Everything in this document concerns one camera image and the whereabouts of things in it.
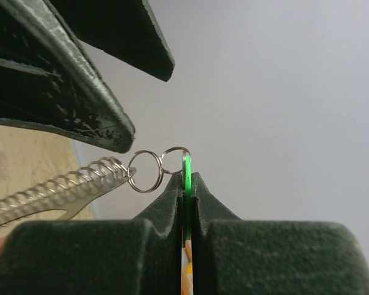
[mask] clamp jaw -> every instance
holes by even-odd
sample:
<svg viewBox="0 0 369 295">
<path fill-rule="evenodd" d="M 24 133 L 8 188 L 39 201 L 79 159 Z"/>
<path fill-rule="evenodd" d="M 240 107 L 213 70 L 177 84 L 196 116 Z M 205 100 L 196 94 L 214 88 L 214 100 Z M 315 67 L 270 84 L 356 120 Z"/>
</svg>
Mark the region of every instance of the clamp jaw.
<svg viewBox="0 0 369 295">
<path fill-rule="evenodd" d="M 78 39 L 168 80 L 145 0 L 0 0 L 0 124 L 127 152 L 135 129 Z M 180 294 L 180 175 L 129 221 L 27 222 L 0 254 L 0 294 Z M 242 221 L 192 175 L 194 294 L 369 294 L 352 234 L 325 222 Z"/>
<path fill-rule="evenodd" d="M 243 221 L 192 175 L 194 294 L 369 294 L 353 235 L 327 222 Z M 0 294 L 181 294 L 181 176 L 129 221 L 27 222 L 0 255 Z"/>
</svg>

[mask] metal key ring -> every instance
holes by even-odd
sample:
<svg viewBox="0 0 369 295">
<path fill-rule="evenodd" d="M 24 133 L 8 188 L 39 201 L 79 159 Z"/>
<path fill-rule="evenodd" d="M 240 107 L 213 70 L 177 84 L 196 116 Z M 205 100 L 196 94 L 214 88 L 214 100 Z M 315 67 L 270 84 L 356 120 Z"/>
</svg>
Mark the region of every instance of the metal key ring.
<svg viewBox="0 0 369 295">
<path fill-rule="evenodd" d="M 183 169 L 180 169 L 178 171 L 175 171 L 175 172 L 171 172 L 169 170 L 166 170 L 164 169 L 164 166 L 162 164 L 162 159 L 168 155 L 170 152 L 173 152 L 173 151 L 183 151 L 183 152 L 187 152 L 190 156 L 190 160 L 191 160 L 191 153 L 188 149 L 186 149 L 185 147 L 182 147 L 182 146 L 175 146 L 175 147 L 171 147 L 170 149 L 167 149 L 165 152 L 163 152 L 160 156 L 160 160 L 161 160 L 161 171 L 165 174 L 170 174 L 170 175 L 175 175 L 175 174 L 178 174 L 178 173 L 181 173 L 183 171 Z"/>
<path fill-rule="evenodd" d="M 142 193 L 144 193 L 144 192 L 152 192 L 152 191 L 156 190 L 156 189 L 160 186 L 160 184 L 161 184 L 161 182 L 162 182 L 162 179 L 163 179 L 163 177 L 164 177 L 164 173 L 163 173 L 163 170 L 162 170 L 162 161 L 161 161 L 161 159 L 159 158 L 159 156 L 158 156 L 158 155 L 156 155 L 154 152 L 146 151 L 146 150 L 138 151 L 138 152 L 136 152 L 136 153 L 135 153 L 135 155 L 131 158 L 131 160 L 130 160 L 130 162 L 129 162 L 128 169 L 127 169 L 128 171 L 129 171 L 129 169 L 130 169 L 130 167 L 131 167 L 131 164 L 132 164 L 132 162 L 134 161 L 134 159 L 135 159 L 136 157 L 138 157 L 140 154 L 149 154 L 149 155 L 152 155 L 152 156 L 154 157 L 154 159 L 155 159 L 155 160 L 156 160 L 156 162 L 157 162 L 157 166 L 158 166 L 158 168 L 159 168 L 159 176 L 157 177 L 156 182 L 154 183 L 154 185 L 153 185 L 150 189 L 142 190 L 142 189 L 137 188 L 137 186 L 136 186 L 136 185 L 135 185 L 135 183 L 134 183 L 134 177 L 133 177 L 133 178 L 131 178 L 131 179 L 129 180 L 129 184 L 130 184 L 130 186 L 131 186 L 134 190 L 136 190 L 137 192 L 142 192 Z"/>
</svg>

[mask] keychain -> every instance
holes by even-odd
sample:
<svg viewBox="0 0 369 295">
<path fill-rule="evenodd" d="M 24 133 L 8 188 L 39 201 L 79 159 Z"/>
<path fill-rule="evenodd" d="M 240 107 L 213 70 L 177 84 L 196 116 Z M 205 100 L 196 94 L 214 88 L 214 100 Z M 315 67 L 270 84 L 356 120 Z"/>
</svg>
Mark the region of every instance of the keychain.
<svg viewBox="0 0 369 295">
<path fill-rule="evenodd" d="M 173 151 L 183 151 L 182 169 L 166 170 L 163 159 Z M 132 162 L 141 154 L 151 155 L 157 163 L 159 172 L 156 182 L 146 190 L 138 188 L 133 176 L 137 169 L 131 167 Z M 183 240 L 190 239 L 190 196 L 191 196 L 191 154 L 185 147 L 172 147 L 158 156 L 152 151 L 138 151 L 131 158 L 127 167 L 114 157 L 103 157 L 91 162 L 86 167 L 59 175 L 37 184 L 25 191 L 17 192 L 0 200 L 0 228 L 10 222 L 29 215 L 49 210 L 64 210 L 58 220 L 69 220 L 75 217 L 90 202 L 105 195 L 107 192 L 129 183 L 131 188 L 140 193 L 155 191 L 165 174 L 182 173 L 183 191 Z"/>
</svg>

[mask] green plastic piece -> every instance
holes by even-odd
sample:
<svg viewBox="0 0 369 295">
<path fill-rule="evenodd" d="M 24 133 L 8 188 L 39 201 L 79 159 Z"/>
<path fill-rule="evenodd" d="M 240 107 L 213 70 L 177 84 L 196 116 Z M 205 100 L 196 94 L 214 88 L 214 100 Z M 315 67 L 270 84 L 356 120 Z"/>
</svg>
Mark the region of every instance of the green plastic piece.
<svg viewBox="0 0 369 295">
<path fill-rule="evenodd" d="M 190 156 L 186 156 L 186 171 L 184 172 L 184 214 L 185 214 L 185 222 L 186 222 L 186 233 L 185 233 L 185 237 L 186 240 L 190 240 L 191 238 L 191 202 L 190 202 L 190 198 L 191 198 L 191 161 L 190 161 Z"/>
</svg>

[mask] gray background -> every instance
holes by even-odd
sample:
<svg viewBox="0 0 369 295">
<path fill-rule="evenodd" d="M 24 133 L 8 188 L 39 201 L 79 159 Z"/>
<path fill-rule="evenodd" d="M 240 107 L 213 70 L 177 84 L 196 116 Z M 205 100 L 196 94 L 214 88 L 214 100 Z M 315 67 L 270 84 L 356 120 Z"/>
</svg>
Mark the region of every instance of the gray background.
<svg viewBox="0 0 369 295">
<path fill-rule="evenodd" d="M 369 261 L 369 1 L 150 4 L 176 61 L 168 83 L 85 46 L 137 128 L 116 156 L 186 146 L 241 218 L 341 222 Z M 111 154 L 75 145 L 82 164 Z M 144 159 L 142 187 L 156 173 Z M 124 186 L 95 214 L 134 217 L 160 192 Z"/>
</svg>

